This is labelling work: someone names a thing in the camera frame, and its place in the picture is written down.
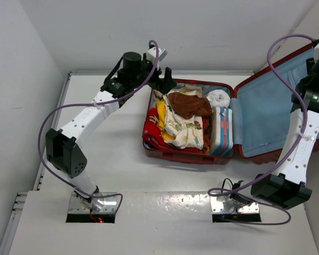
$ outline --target red suitcase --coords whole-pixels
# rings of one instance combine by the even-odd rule
[[[295,87],[307,75],[306,59],[313,56],[312,44],[307,45],[280,61],[274,67]],[[147,156],[173,162],[191,164],[227,164],[235,154],[247,158],[255,164],[274,162],[279,159],[284,140],[288,133],[289,112],[292,106],[290,91],[267,67],[232,89],[217,82],[181,80],[177,83],[195,86],[209,86],[209,91],[222,88],[232,98],[234,147],[226,156],[213,156],[185,151],[167,151],[151,148],[143,139]],[[150,94],[148,112],[153,103]],[[313,151],[319,150],[319,136]]]

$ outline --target white enclosure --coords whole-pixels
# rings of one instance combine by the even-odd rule
[[[16,193],[33,189],[37,133],[70,71],[108,71],[150,39],[173,70],[257,71],[293,32],[319,37],[319,0],[0,0],[0,243]],[[274,59],[306,43],[291,39]],[[308,175],[319,250],[319,169]]]

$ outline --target folded clothes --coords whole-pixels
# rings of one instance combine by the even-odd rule
[[[169,143],[165,143],[161,135],[161,130],[158,128],[158,124],[159,124],[159,117],[158,117],[157,109],[152,108],[148,112],[148,116],[145,121],[144,130],[143,130],[143,139],[154,148],[161,149],[161,150],[182,150],[182,151],[193,152],[198,154],[204,153],[203,150],[199,150],[197,148],[179,149],[175,146],[172,146]]]
[[[185,95],[180,92],[168,94],[170,105],[175,113],[186,120],[194,116],[211,116],[213,114],[211,105],[207,98],[199,98],[193,95]]]
[[[187,147],[197,148],[199,150],[203,149],[203,130],[202,130],[202,117],[193,116],[192,118],[186,120],[179,114],[176,114],[172,109],[168,95],[176,92],[176,90],[171,90],[167,95],[163,95],[165,102],[165,121],[164,121],[164,131],[171,135],[175,140],[167,141],[177,148],[183,149]],[[188,91],[188,95],[196,95],[197,91]]]
[[[213,111],[215,107],[229,107],[230,97],[227,92],[222,89],[215,89],[206,95]]]

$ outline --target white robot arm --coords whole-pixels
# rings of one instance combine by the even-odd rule
[[[289,132],[278,162],[287,154],[301,136],[299,144],[281,166],[267,178],[251,187],[251,194],[278,207],[290,209],[307,201],[312,191],[305,187],[308,161],[319,134],[319,40],[315,42],[314,59],[308,59],[308,76],[296,86],[307,106],[307,123],[304,133],[303,112],[300,102],[292,96],[293,107]]]
[[[149,46],[150,49],[144,54],[143,60],[138,53],[124,53],[117,66],[105,79],[96,97],[91,101],[92,105],[82,110],[72,121],[59,130],[50,129],[46,133],[47,160],[65,173],[70,183],[76,187],[75,192],[89,209],[92,209],[93,203],[91,197],[86,194],[98,194],[99,189],[91,181],[85,169],[87,160],[81,149],[101,122],[119,109],[125,100],[107,105],[98,104],[124,97],[139,87],[150,74],[155,64],[156,48]],[[159,75],[162,73],[159,64],[165,55],[166,50],[159,49],[159,61],[148,82],[149,86],[162,93],[167,93],[177,85],[172,80],[171,70],[168,67],[165,70],[164,79],[159,79]],[[123,68],[118,70],[121,62],[123,62]]]

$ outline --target white towel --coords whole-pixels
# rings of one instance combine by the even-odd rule
[[[215,107],[229,107],[230,97],[227,92],[221,89],[215,89],[209,92],[206,96],[213,111]]]

